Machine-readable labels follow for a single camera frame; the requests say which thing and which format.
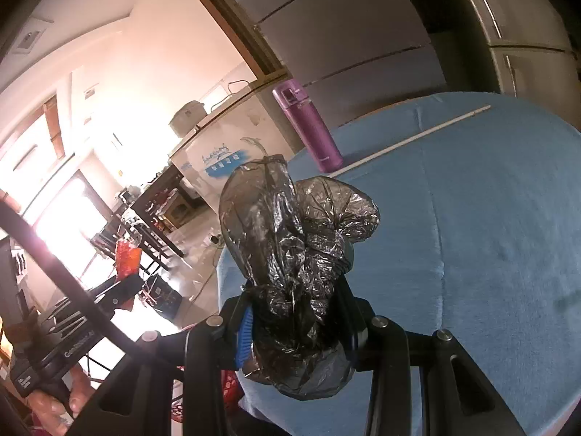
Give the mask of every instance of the metal screw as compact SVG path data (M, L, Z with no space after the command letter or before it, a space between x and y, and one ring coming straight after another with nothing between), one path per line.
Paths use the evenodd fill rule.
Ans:
M452 335L452 333L448 330L437 330L436 336L438 337L439 340L445 340L445 341L452 340L452 338L454 337Z
M224 318L222 316L220 316L219 314L213 314L212 316L210 316L206 320L206 324L208 326L212 326L213 328L216 328L218 326L222 326L223 322L224 322Z
M371 319L371 324L376 328L385 328L389 325L389 320L385 316L377 315Z
M141 339L145 342L153 342L158 339L158 332L157 331L146 331L141 335Z

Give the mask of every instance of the refrigerator door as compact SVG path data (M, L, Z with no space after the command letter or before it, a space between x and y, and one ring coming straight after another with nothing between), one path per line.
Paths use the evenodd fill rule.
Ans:
M548 0L470 0L490 46L570 50L561 16Z
M581 129L581 92L571 53L491 48L501 93L544 107Z

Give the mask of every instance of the wooden stick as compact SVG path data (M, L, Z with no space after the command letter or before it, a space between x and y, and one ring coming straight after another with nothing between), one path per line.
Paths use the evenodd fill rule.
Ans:
M427 136L428 134L431 134L433 132L436 132L437 130L440 130L442 128L450 126L458 121L462 121L462 120L465 120L466 118L470 118L471 116L474 116L478 113L485 112L486 110L489 110L490 108L491 108L491 106L488 104L486 106L483 106L481 108L473 110L472 112L465 113L461 116L458 116L457 118L443 122L442 124L438 124L438 126L434 126L433 128L426 129L425 131L422 131L422 132L420 132L420 133L418 133L410 138L404 139L403 141L397 142L388 148L377 151L375 154L371 154L370 156L364 157L361 160L354 162L353 164L349 164L347 167L336 170L335 172L332 172L332 173L328 174L327 176L330 178L337 177L338 175L344 174L345 172L347 172L351 169L354 169L355 167L362 166L363 164L369 162L370 160L373 160L374 158L380 157L384 154L387 154L388 152L396 150L397 148L405 146L406 144L409 144L410 142L415 141L416 139L423 138L424 136Z

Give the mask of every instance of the human hand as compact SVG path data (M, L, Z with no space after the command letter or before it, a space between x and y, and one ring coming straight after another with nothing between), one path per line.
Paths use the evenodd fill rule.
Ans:
M82 408L89 401L95 389L91 387L91 381L83 372L82 367L77 364L70 370L73 378L69 406L73 416L77 417ZM26 399L28 406L41 422L42 427L52 436L64 436L69 426L61 415L66 413L65 406L53 396L45 392L35 390Z

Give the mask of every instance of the purple thermos bottle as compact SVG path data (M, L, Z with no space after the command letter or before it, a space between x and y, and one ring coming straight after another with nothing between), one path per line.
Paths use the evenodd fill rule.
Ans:
M343 157L303 86L294 78L277 85L272 94L300 136L321 172L343 166Z

